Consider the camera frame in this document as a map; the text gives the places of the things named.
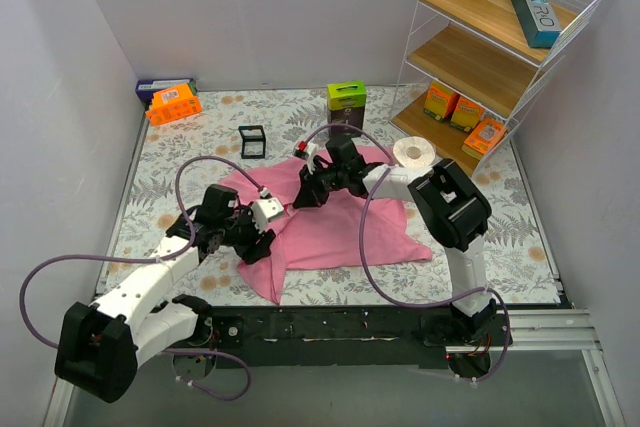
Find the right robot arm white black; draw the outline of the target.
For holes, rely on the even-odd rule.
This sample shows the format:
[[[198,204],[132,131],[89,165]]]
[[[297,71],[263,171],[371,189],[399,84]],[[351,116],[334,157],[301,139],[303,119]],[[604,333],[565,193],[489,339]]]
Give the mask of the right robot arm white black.
[[[483,248],[492,210],[484,195],[452,159],[418,169],[369,162],[345,135],[329,140],[326,147],[328,159],[321,157],[317,145],[309,140],[294,148],[293,155],[306,166],[299,172],[300,189],[293,206],[322,207],[332,192],[340,190],[364,199],[358,247],[365,275],[381,297],[409,308],[409,303],[391,298],[375,282],[366,260],[365,224],[369,206],[376,199],[414,203],[428,232],[444,248],[452,285],[450,300],[429,306],[448,306],[453,335],[464,344],[479,342],[488,334],[497,312],[486,279]]]

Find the pink garment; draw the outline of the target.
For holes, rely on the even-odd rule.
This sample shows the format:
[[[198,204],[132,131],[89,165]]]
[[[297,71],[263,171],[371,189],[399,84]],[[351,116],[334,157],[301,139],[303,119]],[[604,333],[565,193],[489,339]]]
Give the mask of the pink garment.
[[[296,210],[301,161],[294,158],[256,167],[250,176],[286,208],[276,222],[269,257],[245,265],[230,252],[213,262],[202,279],[222,305],[346,305],[379,303],[361,267],[358,247],[364,202],[341,190],[321,208]],[[366,257],[374,278],[406,302],[420,302],[417,287],[434,252],[411,227],[417,212],[398,200],[375,200],[366,214]]]

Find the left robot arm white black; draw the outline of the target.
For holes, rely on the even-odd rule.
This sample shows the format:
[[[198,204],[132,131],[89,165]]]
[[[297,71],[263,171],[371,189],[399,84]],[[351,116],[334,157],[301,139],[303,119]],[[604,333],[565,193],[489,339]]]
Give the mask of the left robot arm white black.
[[[186,294],[168,300],[167,294],[222,246],[233,248],[246,264],[268,257],[276,237],[269,225],[284,212],[267,190],[243,204],[236,190],[210,185],[142,266],[91,304],[77,302],[67,310],[55,374],[112,403],[138,369],[165,349],[214,346],[220,330],[210,305]]]

